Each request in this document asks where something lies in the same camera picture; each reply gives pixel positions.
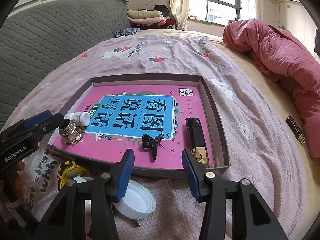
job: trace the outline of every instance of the beige bed cover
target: beige bed cover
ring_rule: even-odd
[[[300,126],[300,128],[303,129],[303,121],[300,119],[297,109],[292,102],[291,96],[279,85],[273,83],[265,75],[262,75],[249,57],[227,47],[222,41],[222,37],[201,32],[165,29],[143,30],[136,35],[144,34],[164,34],[168,36],[184,37],[209,37],[214,46],[216,46],[222,52],[226,53],[246,72],[246,74],[251,78],[255,85],[259,87],[259,89],[269,99],[269,101],[281,115],[283,120],[286,120],[287,117],[291,115]],[[312,160],[309,155],[307,144],[302,146],[296,139],[295,142],[299,149],[301,158],[304,163],[304,168],[306,170],[308,183],[308,206],[302,226],[299,230],[296,230],[296,233],[294,235],[291,235],[289,237],[289,240],[301,240],[310,229],[320,211],[320,158],[317,160]]]

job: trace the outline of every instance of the yellow tape measure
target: yellow tape measure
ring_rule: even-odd
[[[58,190],[62,189],[69,179],[73,179],[77,176],[82,177],[86,172],[89,171],[77,165],[75,160],[61,163],[58,168]]]

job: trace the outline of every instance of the white lid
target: white lid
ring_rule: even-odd
[[[73,179],[74,179],[78,184],[79,184],[79,183],[83,183],[83,182],[86,182],[86,181],[87,181],[85,178],[83,178],[83,177],[79,177],[79,176],[74,177]]]
[[[88,126],[90,123],[90,114],[88,112],[83,112],[80,115],[80,122],[83,126]]]
[[[142,219],[155,210],[156,201],[149,190],[130,179],[124,197],[114,205],[124,216],[131,219]]]

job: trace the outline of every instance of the blue title panel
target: blue title panel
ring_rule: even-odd
[[[85,132],[141,138],[173,137],[174,98],[156,95],[104,96]]]

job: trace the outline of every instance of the folded clothes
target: folded clothes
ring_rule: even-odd
[[[169,19],[169,20],[166,20],[166,22],[169,24],[169,25],[175,25],[176,21],[175,19]]]
[[[164,20],[162,15],[159,17],[146,18],[146,19],[133,19],[129,17],[129,22],[136,23],[136,24],[153,24],[153,23],[158,23],[162,20]]]
[[[169,15],[168,7],[163,5],[163,4],[162,5],[158,4],[158,5],[154,6],[153,9],[157,10],[157,11],[160,11],[161,14],[163,15],[163,17],[167,17]]]
[[[146,19],[146,18],[153,18],[153,17],[159,17],[162,16],[162,12],[160,11],[127,11],[128,17],[133,19]]]
[[[170,25],[166,22],[166,20],[162,20],[158,23],[153,24],[131,24],[133,28],[140,28],[141,30],[149,30],[149,29],[164,29],[168,28]]]
[[[136,26],[136,27],[148,27],[148,26],[151,26],[151,25],[161,26],[161,25],[164,25],[166,23],[167,23],[166,20],[161,20],[158,23],[152,23],[152,24],[140,24],[140,23],[138,23],[138,24],[134,24],[134,26]]]

